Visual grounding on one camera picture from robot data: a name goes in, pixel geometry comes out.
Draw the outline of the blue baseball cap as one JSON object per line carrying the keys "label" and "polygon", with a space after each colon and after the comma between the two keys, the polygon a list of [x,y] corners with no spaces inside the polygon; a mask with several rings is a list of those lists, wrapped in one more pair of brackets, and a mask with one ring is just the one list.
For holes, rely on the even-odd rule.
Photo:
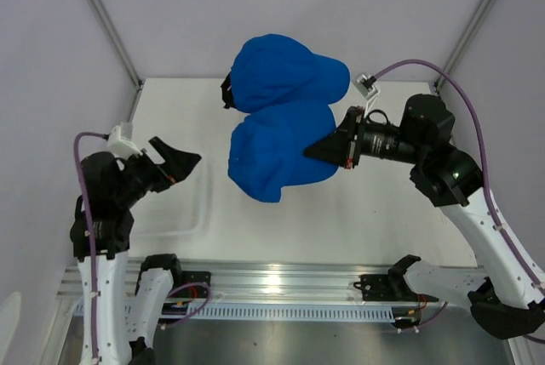
{"label": "blue baseball cap", "polygon": [[294,38],[279,34],[244,43],[221,84],[225,109],[253,113],[298,100],[333,104],[349,89],[343,62],[316,54]]}
{"label": "blue baseball cap", "polygon": [[322,101],[293,101],[256,111],[232,131],[227,176],[256,201],[279,202],[286,186],[315,184],[337,172],[335,164],[304,155],[335,129],[334,114]]}

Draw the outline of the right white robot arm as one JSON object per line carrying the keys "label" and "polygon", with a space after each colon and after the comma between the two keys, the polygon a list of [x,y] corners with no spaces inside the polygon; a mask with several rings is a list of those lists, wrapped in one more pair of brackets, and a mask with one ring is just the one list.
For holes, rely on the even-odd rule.
{"label": "right white robot arm", "polygon": [[398,126],[377,123],[352,106],[336,130],[304,154],[346,169],[362,156],[411,164],[416,189],[461,232],[485,272],[469,275],[408,254],[388,269],[389,293],[399,300],[419,295],[456,305],[497,339],[528,337],[544,324],[544,272],[509,226],[498,223],[484,172],[450,143],[454,123],[445,103],[428,94],[406,101]]}

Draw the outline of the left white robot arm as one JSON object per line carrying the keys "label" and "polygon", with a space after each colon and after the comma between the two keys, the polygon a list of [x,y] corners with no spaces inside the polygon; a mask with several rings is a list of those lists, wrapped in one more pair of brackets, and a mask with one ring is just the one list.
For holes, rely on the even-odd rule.
{"label": "left white robot arm", "polygon": [[158,137],[149,143],[163,159],[155,163],[131,143],[103,135],[108,150],[87,157],[73,145],[81,194],[70,229],[83,288],[82,364],[154,364],[153,339],[167,298],[192,288],[175,254],[154,254],[141,265],[131,311],[125,310],[125,274],[131,209],[147,193],[161,193],[185,180],[201,161]]}

